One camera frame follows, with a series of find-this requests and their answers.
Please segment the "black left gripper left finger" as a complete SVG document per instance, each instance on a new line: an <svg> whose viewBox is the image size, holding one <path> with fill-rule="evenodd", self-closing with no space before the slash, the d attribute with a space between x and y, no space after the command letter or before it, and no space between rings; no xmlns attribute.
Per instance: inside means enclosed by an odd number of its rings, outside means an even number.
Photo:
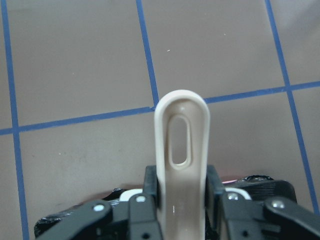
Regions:
<svg viewBox="0 0 320 240"><path fill-rule="evenodd" d="M102 199L72 206L39 219L34 226L37 240L161 240L157 219L156 167L147 166L141 192L127 200L120 189Z"/></svg>

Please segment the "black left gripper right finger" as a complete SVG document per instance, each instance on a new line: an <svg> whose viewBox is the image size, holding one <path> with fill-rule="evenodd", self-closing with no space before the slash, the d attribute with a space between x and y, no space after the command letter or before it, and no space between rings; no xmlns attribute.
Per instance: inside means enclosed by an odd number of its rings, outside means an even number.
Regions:
<svg viewBox="0 0 320 240"><path fill-rule="evenodd" d="M297 202L294 186L267 175L222 183L213 165L205 186L206 240L318 240L320 217Z"/></svg>

